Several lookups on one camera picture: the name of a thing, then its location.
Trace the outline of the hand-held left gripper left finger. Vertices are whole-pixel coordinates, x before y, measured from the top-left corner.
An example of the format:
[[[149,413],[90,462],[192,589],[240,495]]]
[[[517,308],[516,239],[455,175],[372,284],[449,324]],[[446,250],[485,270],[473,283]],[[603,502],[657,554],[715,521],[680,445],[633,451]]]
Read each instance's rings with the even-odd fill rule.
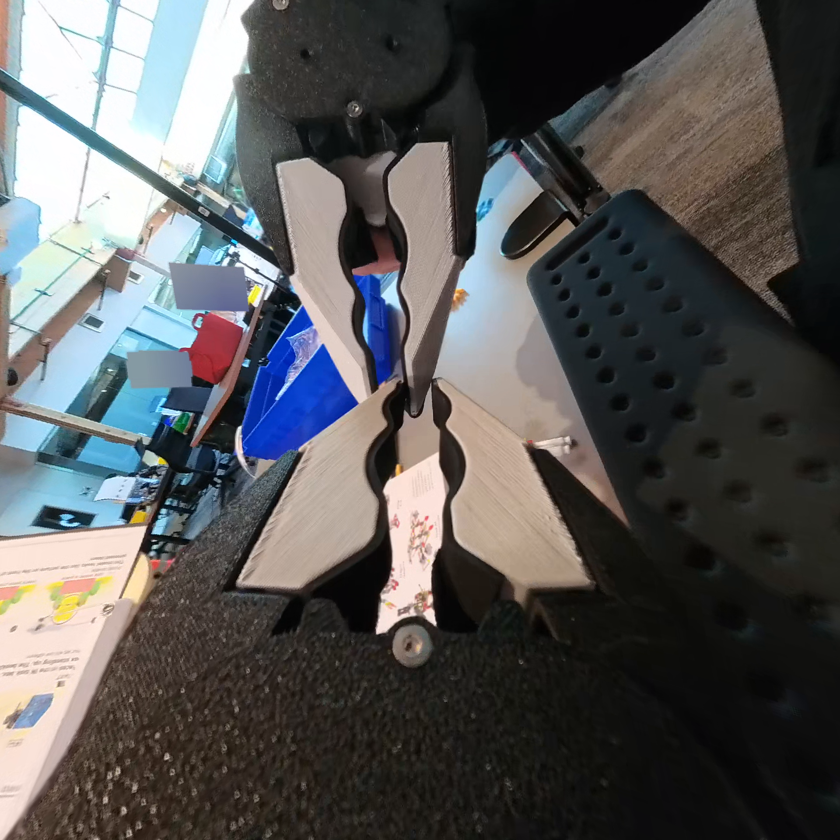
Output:
[[[238,574],[250,592],[310,595],[377,551],[396,466],[403,382],[388,380],[300,448]]]

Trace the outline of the black wall poster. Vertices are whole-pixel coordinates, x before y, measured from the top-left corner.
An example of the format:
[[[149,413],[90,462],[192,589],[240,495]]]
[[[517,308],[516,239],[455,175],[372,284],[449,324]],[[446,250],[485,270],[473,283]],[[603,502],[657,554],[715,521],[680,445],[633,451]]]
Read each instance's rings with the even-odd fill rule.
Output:
[[[60,507],[43,506],[38,510],[31,527],[56,531],[89,529],[96,515]]]

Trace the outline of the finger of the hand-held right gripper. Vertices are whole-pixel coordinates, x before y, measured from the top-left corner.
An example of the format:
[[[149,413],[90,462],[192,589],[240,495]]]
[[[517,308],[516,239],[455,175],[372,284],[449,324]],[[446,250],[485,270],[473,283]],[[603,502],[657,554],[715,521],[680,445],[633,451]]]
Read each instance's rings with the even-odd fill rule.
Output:
[[[406,321],[401,356],[411,417],[424,410],[465,264],[456,251],[452,157],[446,141],[416,143],[385,179],[388,207],[402,235],[396,289]]]
[[[343,238],[348,198],[340,178],[311,158],[276,164],[291,284],[357,403],[377,389],[364,340],[364,300],[347,265]]]

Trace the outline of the white printed instruction sheet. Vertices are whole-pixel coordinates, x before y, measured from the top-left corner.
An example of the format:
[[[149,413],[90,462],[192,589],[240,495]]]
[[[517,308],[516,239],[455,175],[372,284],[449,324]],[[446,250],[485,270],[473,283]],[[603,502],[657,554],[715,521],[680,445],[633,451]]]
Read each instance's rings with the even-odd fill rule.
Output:
[[[381,592],[376,633],[406,617],[436,624],[433,566],[441,545],[447,486],[434,454],[390,479],[384,490],[392,568]]]

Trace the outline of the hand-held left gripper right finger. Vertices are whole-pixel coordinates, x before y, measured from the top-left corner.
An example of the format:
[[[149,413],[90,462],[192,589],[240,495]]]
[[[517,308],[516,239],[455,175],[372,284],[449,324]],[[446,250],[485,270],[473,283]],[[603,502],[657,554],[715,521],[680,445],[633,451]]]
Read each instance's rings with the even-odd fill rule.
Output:
[[[445,379],[432,385],[446,484],[436,560],[459,607],[588,592],[595,583],[529,446]]]

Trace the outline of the brown wooden table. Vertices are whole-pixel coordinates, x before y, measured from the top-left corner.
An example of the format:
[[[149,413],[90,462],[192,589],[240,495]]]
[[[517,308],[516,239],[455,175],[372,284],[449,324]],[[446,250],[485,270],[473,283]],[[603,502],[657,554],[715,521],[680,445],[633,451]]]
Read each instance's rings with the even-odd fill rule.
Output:
[[[261,312],[269,296],[270,292],[267,290],[267,287],[262,287],[250,323],[239,341],[234,354],[233,362],[226,371],[222,381],[216,384],[211,390],[205,409],[196,423],[195,433],[191,441],[192,448],[196,448],[204,441],[212,426],[216,420],[218,420],[219,415],[223,411],[228,400],[233,395],[238,382],[238,377],[243,369],[246,354],[249,350],[250,344],[256,336]]]

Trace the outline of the red container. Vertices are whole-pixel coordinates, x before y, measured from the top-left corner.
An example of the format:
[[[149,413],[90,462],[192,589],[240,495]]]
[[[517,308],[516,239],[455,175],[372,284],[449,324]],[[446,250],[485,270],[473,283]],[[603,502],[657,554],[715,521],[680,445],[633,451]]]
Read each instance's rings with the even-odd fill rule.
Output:
[[[186,353],[192,366],[192,376],[211,385],[219,384],[234,362],[244,329],[211,311],[199,312],[192,319],[195,339]]]

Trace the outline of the white illustrated task sheet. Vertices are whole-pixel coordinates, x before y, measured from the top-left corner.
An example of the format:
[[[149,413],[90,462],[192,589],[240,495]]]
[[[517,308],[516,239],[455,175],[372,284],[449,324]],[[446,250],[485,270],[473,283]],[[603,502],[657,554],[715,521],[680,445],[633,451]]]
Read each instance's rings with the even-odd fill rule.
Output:
[[[144,535],[135,524],[2,538],[3,835],[78,726],[72,704],[93,686],[101,636],[111,636],[127,613],[117,604]]]

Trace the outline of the clear plastic bag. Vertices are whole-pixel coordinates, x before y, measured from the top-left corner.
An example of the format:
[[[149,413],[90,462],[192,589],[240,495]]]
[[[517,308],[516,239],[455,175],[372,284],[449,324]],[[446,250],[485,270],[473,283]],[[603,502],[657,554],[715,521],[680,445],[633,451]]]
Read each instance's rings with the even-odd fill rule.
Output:
[[[319,333],[314,326],[292,334],[287,341],[293,350],[294,359],[286,373],[283,386],[280,388],[276,400],[279,401],[289,390],[292,383],[305,369],[312,356],[321,348],[322,342]]]

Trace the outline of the blue plastic bin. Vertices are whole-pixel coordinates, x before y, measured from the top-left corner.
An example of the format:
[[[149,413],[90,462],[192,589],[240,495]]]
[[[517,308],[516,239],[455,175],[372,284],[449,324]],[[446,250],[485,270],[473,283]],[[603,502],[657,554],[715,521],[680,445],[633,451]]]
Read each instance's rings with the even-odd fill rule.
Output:
[[[300,308],[256,373],[241,426],[241,445],[247,457],[276,460],[297,450],[358,404],[323,344],[285,395],[276,400],[294,359],[287,339],[310,325],[306,309]]]

